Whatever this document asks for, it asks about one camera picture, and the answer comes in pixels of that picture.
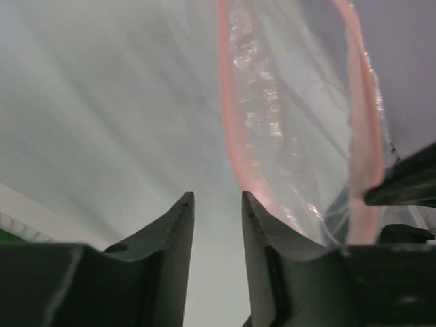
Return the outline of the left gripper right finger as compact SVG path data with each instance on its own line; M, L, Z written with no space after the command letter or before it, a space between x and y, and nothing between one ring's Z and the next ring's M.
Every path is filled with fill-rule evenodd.
M435 248L327 249L242 194L247 326L434 326Z

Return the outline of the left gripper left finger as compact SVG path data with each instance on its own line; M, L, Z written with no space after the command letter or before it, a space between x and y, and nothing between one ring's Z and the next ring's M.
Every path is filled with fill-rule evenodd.
M2 326L181 326L195 198L135 234L84 243L2 243Z

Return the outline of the white plastic basket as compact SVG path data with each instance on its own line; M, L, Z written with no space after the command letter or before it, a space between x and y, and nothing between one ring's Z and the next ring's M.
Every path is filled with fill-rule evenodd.
M1 185L1 229L28 242L79 242L104 249L109 242Z

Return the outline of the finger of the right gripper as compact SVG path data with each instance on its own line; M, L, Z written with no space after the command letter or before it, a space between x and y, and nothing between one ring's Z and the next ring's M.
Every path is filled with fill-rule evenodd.
M388 168L382 184L368 190L364 201L369 206L434 206L435 144Z

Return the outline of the clear zip top bag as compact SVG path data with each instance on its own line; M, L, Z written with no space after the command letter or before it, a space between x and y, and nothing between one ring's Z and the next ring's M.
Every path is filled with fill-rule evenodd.
M412 206L365 206L397 159L351 1L220 1L221 107L237 179L324 246L425 228Z

